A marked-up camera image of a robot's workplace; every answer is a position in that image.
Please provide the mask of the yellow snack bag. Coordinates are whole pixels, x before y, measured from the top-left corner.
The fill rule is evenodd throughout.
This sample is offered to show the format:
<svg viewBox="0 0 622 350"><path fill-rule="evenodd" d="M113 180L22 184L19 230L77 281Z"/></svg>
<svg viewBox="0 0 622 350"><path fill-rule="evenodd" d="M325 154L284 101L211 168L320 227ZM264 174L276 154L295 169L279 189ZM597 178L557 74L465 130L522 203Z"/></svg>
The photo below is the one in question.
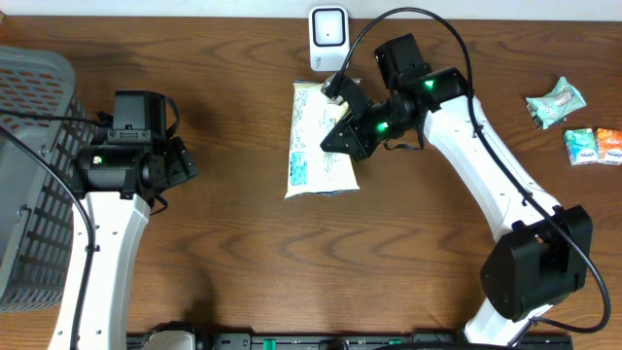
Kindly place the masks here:
<svg viewBox="0 0 622 350"><path fill-rule="evenodd" d="M321 143L346 115L346 103L335 104L320 83L295 81L288 180L285 198L303 194L337 195L360 187L349 156L327 153Z"/></svg>

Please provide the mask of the teal wet wipes pack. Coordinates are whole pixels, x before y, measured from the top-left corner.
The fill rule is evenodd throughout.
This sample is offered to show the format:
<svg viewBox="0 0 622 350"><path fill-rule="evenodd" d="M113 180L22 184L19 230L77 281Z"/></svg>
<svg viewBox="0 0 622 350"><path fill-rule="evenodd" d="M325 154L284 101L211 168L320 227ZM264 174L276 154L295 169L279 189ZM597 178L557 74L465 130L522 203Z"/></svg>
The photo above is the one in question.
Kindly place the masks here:
<svg viewBox="0 0 622 350"><path fill-rule="evenodd" d="M527 110L538 129L563 123L568 115L587 106L580 91L561 77L553 89L542 97L527 97Z"/></svg>

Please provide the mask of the small green tissue pack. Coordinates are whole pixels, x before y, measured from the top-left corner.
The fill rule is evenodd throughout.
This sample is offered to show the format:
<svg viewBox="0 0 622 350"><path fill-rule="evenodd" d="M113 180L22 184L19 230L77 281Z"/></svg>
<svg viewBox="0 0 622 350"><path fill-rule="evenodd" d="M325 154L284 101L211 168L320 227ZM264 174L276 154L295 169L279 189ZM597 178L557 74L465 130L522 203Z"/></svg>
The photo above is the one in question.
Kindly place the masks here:
<svg viewBox="0 0 622 350"><path fill-rule="evenodd" d="M591 128L566 130L564 141L572 166L595 163L599 160L596 139Z"/></svg>

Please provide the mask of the orange tissue pack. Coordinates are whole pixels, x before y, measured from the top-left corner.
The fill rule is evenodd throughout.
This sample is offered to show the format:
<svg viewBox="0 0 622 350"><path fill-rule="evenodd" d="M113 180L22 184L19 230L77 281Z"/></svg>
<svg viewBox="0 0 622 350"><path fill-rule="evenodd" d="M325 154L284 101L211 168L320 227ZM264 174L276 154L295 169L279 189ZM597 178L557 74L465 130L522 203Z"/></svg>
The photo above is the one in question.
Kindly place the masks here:
<svg viewBox="0 0 622 350"><path fill-rule="evenodd" d="M619 130L597 128L595 139L599 154L597 163L610 165L622 163L622 138Z"/></svg>

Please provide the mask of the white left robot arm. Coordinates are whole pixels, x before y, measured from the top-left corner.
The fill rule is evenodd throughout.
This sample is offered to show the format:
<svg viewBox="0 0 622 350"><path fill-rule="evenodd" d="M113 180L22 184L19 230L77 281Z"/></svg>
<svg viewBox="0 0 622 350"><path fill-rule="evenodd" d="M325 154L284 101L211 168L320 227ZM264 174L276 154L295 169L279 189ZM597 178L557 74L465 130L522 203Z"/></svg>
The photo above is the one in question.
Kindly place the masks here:
<svg viewBox="0 0 622 350"><path fill-rule="evenodd" d="M163 193L198 170L174 101L119 90L114 112L73 162L73 237L52 349L124 349L127 307L141 237Z"/></svg>

